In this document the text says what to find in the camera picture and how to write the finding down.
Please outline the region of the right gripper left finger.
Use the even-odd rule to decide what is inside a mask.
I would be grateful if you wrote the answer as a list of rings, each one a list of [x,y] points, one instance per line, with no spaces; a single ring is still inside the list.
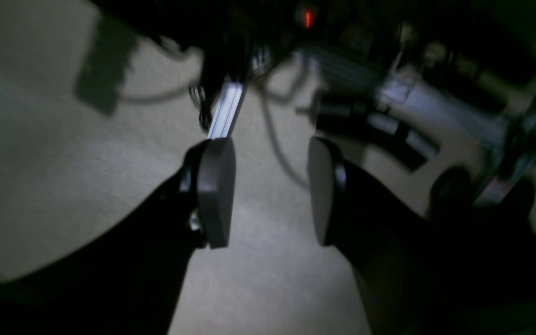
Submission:
[[[235,174],[231,139],[191,147],[109,231],[0,284],[0,335],[166,335],[195,250],[229,244]]]

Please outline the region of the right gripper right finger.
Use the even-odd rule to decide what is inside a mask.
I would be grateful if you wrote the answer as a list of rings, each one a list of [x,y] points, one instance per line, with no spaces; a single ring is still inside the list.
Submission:
[[[317,239],[355,271],[373,334],[536,335],[533,180],[473,208],[454,166],[425,219],[325,138],[310,141],[308,173]]]

